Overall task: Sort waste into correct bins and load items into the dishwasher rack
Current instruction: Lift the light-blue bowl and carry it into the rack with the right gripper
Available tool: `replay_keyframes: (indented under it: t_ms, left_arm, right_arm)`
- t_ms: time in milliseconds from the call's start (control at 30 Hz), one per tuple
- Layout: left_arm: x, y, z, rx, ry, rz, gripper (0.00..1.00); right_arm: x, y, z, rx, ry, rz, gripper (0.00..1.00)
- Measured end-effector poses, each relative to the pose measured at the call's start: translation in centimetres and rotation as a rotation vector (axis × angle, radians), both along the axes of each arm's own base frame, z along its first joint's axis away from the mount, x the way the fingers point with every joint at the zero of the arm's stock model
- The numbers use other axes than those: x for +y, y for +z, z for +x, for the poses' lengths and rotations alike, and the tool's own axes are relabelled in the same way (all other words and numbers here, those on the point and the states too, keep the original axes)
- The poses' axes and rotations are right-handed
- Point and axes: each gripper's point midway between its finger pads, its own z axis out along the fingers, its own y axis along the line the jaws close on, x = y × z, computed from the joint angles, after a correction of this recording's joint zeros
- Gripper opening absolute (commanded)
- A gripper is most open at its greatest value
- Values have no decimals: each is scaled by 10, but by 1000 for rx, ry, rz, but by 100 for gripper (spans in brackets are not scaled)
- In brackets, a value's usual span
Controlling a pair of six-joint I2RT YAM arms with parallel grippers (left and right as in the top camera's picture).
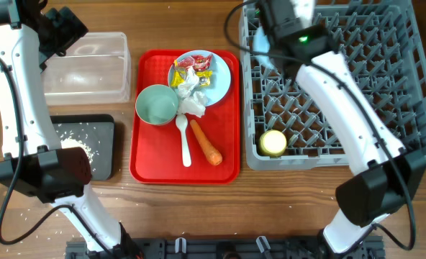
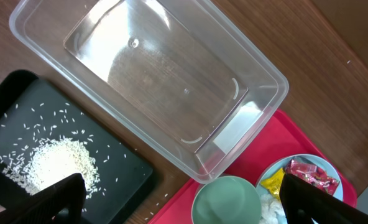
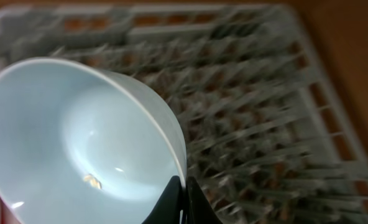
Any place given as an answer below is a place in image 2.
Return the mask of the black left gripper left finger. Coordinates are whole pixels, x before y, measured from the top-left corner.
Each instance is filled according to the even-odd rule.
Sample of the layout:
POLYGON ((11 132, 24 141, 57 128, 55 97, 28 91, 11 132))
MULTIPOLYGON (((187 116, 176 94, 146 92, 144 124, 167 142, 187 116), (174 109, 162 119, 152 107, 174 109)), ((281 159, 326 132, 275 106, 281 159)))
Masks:
POLYGON ((1 211, 0 224, 79 223, 85 197, 85 181, 75 173, 1 211))

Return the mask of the yellow snack wrapper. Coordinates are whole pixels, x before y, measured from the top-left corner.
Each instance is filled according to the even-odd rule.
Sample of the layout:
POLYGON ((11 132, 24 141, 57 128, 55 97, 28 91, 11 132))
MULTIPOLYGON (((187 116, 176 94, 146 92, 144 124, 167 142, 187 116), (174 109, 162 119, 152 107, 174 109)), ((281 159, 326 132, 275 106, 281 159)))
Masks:
POLYGON ((269 193, 277 200, 280 200, 280 188, 284 175, 285 171, 282 168, 279 168, 279 170, 276 171, 271 177, 260 182, 261 186, 268 190, 269 193))

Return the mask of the green bowl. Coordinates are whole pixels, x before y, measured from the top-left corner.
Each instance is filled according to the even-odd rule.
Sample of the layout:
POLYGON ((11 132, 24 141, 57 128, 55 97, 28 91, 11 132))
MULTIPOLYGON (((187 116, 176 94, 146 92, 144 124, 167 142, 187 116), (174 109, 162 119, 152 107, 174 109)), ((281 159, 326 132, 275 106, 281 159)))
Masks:
POLYGON ((226 175, 199 188, 191 206, 193 224, 258 224, 261 202, 247 180, 226 175))

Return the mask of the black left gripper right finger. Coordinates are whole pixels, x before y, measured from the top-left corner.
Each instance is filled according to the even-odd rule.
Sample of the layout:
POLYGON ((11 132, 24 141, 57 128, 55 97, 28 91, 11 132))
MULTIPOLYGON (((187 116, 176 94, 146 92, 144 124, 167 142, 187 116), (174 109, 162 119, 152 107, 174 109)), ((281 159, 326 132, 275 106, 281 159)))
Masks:
POLYGON ((280 199, 288 224, 368 224, 368 215, 292 175, 285 174, 280 199))

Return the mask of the white rice pile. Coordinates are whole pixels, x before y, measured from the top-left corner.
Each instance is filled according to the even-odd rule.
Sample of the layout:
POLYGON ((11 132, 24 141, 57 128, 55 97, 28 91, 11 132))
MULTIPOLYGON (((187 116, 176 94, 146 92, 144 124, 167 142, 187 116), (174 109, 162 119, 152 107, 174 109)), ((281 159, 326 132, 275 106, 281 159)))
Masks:
POLYGON ((85 181, 86 198, 111 195, 120 154, 82 110, 67 100, 17 101, 0 112, 0 175, 34 195, 69 175, 85 181))

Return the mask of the white napkin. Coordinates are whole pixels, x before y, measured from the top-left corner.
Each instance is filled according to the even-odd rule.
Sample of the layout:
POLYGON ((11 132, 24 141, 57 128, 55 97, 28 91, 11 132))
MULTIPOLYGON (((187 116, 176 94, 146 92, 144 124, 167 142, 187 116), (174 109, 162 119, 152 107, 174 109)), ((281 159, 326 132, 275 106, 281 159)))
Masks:
POLYGON ((260 196, 261 218, 259 224, 287 224, 282 204, 270 194, 260 196))

